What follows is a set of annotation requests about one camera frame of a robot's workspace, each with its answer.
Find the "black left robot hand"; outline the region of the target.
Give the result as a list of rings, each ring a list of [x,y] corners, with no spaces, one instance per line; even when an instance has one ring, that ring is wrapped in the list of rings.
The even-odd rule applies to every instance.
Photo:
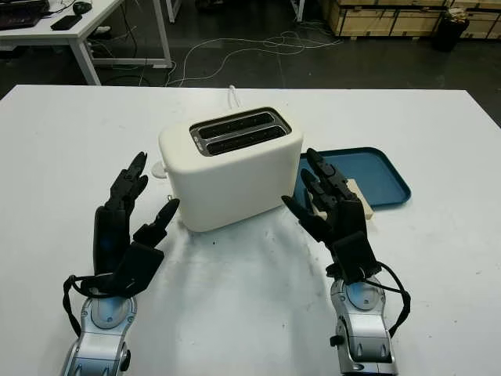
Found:
[[[110,188],[107,202],[96,209],[93,265],[94,288],[104,295],[130,298],[147,289],[164,260],[157,245],[167,236],[167,227],[180,200],[171,199],[149,224],[130,234],[135,201],[144,191],[148,177],[143,174],[147,154],[139,152],[122,169]]]

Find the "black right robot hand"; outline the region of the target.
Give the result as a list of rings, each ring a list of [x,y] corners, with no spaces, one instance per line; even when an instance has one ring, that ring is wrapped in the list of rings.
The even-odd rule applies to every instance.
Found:
[[[316,241],[323,242],[327,247],[356,233],[366,235],[362,202],[348,188],[348,180],[341,170],[312,148],[307,149],[306,159],[310,169],[301,170],[301,180],[312,195],[313,204],[320,212],[326,213],[326,218],[312,214],[292,197],[282,196],[283,203],[300,225]]]

